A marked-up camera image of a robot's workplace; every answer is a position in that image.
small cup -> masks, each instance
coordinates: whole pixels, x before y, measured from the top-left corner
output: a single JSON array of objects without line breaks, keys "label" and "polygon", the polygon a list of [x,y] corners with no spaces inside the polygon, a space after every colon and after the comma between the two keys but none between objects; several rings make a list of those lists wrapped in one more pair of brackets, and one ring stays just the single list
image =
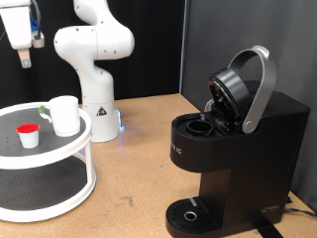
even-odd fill
[{"label": "small cup", "polygon": [[25,124],[17,128],[22,146],[25,149],[32,149],[39,145],[39,131],[40,125],[33,123]]}]

green object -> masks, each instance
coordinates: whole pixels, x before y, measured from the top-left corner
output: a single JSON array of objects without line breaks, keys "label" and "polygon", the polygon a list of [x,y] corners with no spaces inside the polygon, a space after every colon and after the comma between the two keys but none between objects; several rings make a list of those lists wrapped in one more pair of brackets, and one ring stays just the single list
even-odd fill
[{"label": "green object", "polygon": [[46,109],[46,106],[45,106],[45,105],[42,105],[42,106],[39,108],[39,112],[40,112],[40,113],[44,113],[44,109]]}]

cable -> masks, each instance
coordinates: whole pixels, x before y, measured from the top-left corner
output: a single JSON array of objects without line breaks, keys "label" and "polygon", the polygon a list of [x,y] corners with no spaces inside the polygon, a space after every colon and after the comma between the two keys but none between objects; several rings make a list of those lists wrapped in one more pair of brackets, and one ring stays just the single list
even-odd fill
[{"label": "cable", "polygon": [[0,42],[1,42],[1,40],[2,40],[2,38],[4,37],[5,34],[6,34],[6,30],[4,30],[4,32],[3,32],[3,34],[2,34],[2,36],[1,36],[1,38],[0,38]]},{"label": "cable", "polygon": [[312,217],[316,217],[317,218],[317,214],[312,212],[312,211],[305,211],[305,210],[299,210],[299,209],[295,209],[295,208],[286,208],[284,210],[284,213],[289,213],[289,212],[303,212],[307,215],[310,215]]},{"label": "cable", "polygon": [[36,0],[32,0],[32,3],[34,4],[34,7],[36,8],[37,11],[37,22],[38,22],[38,36],[36,37],[37,40],[41,38],[41,19],[42,15],[38,6],[38,3]]}]

red lid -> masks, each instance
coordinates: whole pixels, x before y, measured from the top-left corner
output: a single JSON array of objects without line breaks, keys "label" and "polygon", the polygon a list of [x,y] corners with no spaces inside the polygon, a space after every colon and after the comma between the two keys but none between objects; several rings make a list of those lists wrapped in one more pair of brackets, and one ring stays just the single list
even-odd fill
[{"label": "red lid", "polygon": [[40,130],[40,126],[34,123],[28,123],[28,124],[19,126],[17,128],[17,132],[20,132],[20,133],[31,133],[31,132],[35,132],[39,130]]}]

drip tray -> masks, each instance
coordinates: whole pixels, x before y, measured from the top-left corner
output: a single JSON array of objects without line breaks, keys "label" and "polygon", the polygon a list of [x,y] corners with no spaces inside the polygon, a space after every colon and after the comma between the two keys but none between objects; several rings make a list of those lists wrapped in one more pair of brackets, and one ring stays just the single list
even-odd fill
[{"label": "drip tray", "polygon": [[166,228],[173,237],[220,237],[219,225],[198,196],[173,203],[166,212]]}]

